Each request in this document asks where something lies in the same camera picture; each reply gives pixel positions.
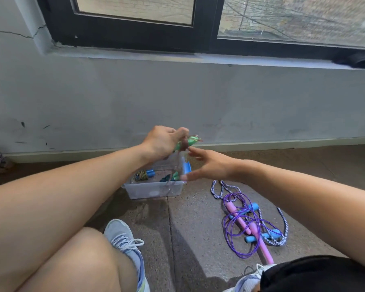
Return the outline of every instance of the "striped rope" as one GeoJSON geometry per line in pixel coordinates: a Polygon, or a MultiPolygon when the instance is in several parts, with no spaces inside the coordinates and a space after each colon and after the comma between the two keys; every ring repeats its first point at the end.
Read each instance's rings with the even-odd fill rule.
{"type": "MultiPolygon", "coordinates": [[[[223,200],[223,194],[224,194],[224,191],[228,191],[230,194],[233,194],[235,193],[236,191],[232,191],[231,189],[236,189],[237,192],[241,192],[240,188],[236,185],[228,185],[227,183],[225,183],[223,180],[220,180],[220,185],[221,185],[221,190],[220,190],[220,194],[218,195],[216,192],[215,192],[215,185],[218,183],[217,180],[214,180],[212,182],[212,185],[211,185],[211,194],[214,196],[214,198],[216,199],[221,199],[223,200]]],[[[237,198],[233,198],[231,199],[232,202],[235,202],[237,200],[237,198]]],[[[271,232],[268,232],[269,234],[269,238],[265,238],[263,236],[263,233],[261,233],[261,236],[262,236],[262,239],[269,245],[272,245],[272,246],[284,246],[286,243],[287,243],[287,239],[288,239],[288,222],[287,222],[287,219],[285,218],[285,216],[283,215],[282,211],[280,208],[276,207],[277,208],[277,211],[280,213],[280,216],[282,218],[282,220],[284,221],[284,232],[283,232],[283,236],[281,238],[280,241],[277,241],[273,238],[271,232]]],[[[263,219],[262,217],[262,212],[261,212],[261,209],[258,208],[258,216],[263,219]]]]}

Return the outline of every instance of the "tiled floor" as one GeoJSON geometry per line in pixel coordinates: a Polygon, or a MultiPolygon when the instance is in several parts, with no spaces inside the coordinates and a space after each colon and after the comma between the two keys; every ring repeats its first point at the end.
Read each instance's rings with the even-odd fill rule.
{"type": "MultiPolygon", "coordinates": [[[[365,189],[365,145],[227,154],[365,189]]],[[[193,167],[198,166],[194,160],[191,163],[193,167]]],[[[64,164],[20,164],[17,170],[0,176],[0,184],[64,164]]],[[[260,260],[257,254],[249,259],[239,259],[227,247],[221,226],[224,212],[221,201],[209,192],[211,182],[190,182],[180,196],[144,201],[132,201],[120,189],[107,210],[87,225],[102,231],[110,219],[120,218],[127,222],[135,237],[145,241],[141,251],[152,291],[223,291],[234,285],[245,271],[250,272],[260,260]]],[[[248,186],[238,186],[259,204],[265,219],[282,228],[281,217],[272,203],[248,186]]],[[[285,215],[290,227],[287,245],[270,247],[276,263],[306,255],[341,255],[285,215]]],[[[248,250],[246,243],[236,241],[239,248],[248,250]]]]}

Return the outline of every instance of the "gray wall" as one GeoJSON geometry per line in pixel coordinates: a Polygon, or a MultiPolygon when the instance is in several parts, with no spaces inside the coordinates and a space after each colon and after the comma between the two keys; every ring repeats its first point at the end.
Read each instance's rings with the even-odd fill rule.
{"type": "MultiPolygon", "coordinates": [[[[14,0],[0,30],[29,35],[14,0]]],[[[40,56],[0,33],[3,152],[126,147],[155,124],[206,143],[365,136],[365,71],[40,56]]]]}

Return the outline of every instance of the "window frame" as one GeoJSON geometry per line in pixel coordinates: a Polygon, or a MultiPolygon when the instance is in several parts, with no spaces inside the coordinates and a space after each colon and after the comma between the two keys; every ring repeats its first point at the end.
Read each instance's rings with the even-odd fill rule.
{"type": "Polygon", "coordinates": [[[330,61],[365,56],[348,46],[219,39],[224,0],[194,0],[192,25],[75,13],[72,0],[37,1],[53,40],[63,45],[330,61]]]}

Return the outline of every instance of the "white sneaker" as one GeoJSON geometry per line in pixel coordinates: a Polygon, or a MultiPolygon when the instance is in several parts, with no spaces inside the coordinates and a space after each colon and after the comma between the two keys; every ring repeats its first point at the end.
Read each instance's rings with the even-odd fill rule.
{"type": "Polygon", "coordinates": [[[120,219],[113,219],[108,222],[104,235],[114,248],[119,249],[134,262],[138,275],[136,292],[150,292],[149,283],[145,277],[143,257],[138,250],[138,246],[143,246],[145,242],[141,239],[134,239],[130,227],[120,219]]]}
{"type": "Polygon", "coordinates": [[[224,290],[223,292],[252,292],[254,287],[261,281],[262,273],[272,266],[275,266],[275,264],[257,264],[257,270],[254,273],[241,277],[234,288],[224,290]]]}

